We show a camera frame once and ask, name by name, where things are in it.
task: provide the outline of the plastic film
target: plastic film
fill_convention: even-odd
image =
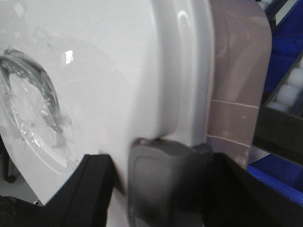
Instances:
[[[63,129],[71,122],[61,116],[54,86],[47,73],[29,57],[17,51],[0,56],[1,88],[6,112],[21,138],[45,162],[52,159],[54,171],[72,171],[76,157]]]

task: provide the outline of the beige panel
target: beige panel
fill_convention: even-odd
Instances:
[[[246,167],[271,51],[271,31],[253,0],[211,0],[216,57],[208,143]]]
[[[208,135],[250,146],[258,108],[212,101]]]

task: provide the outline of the white plastic panel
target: white plastic panel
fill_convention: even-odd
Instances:
[[[13,162],[47,203],[84,154],[110,154],[122,191],[114,189],[107,226],[128,226],[127,160],[133,141],[203,141],[214,58],[209,2],[12,0],[0,2],[0,18],[1,54],[25,53],[49,76],[67,122],[61,135],[71,152],[60,155],[63,150],[56,152],[53,141],[47,142],[49,152],[33,149],[1,92],[0,133]],[[27,102],[32,112],[25,108],[26,119],[38,121],[36,104],[43,99],[37,89],[13,75],[10,81],[17,112],[22,115]],[[45,131],[37,133],[47,137],[44,142],[49,139]]]

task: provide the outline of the blue bin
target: blue bin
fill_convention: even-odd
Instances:
[[[303,167],[274,155],[249,165],[248,172],[303,207]]]
[[[296,55],[287,55],[280,53],[271,54],[264,86],[265,92],[272,92],[275,90],[295,60]]]
[[[303,51],[303,0],[298,0],[273,32],[264,91],[272,92]]]

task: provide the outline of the white line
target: white line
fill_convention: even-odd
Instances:
[[[246,104],[242,104],[242,103],[233,103],[233,102],[228,102],[228,101],[223,101],[223,100],[215,100],[215,99],[212,99],[212,101],[213,102],[218,102],[218,103],[227,103],[227,104],[240,105],[240,106],[244,106],[244,107],[259,109],[259,107],[255,106],[255,105],[246,105]]]
[[[229,142],[233,142],[233,143],[236,143],[236,144],[239,144],[239,145],[242,145],[242,146],[251,148],[251,146],[246,145],[246,144],[244,144],[244,143],[240,143],[240,142],[237,142],[237,141],[234,141],[234,140],[229,140],[229,139],[227,139],[227,138],[223,138],[223,137],[220,137],[220,136],[211,136],[211,135],[207,135],[207,136],[208,136],[208,137],[211,137],[211,138],[217,138],[217,139],[226,140],[226,141],[229,141]]]

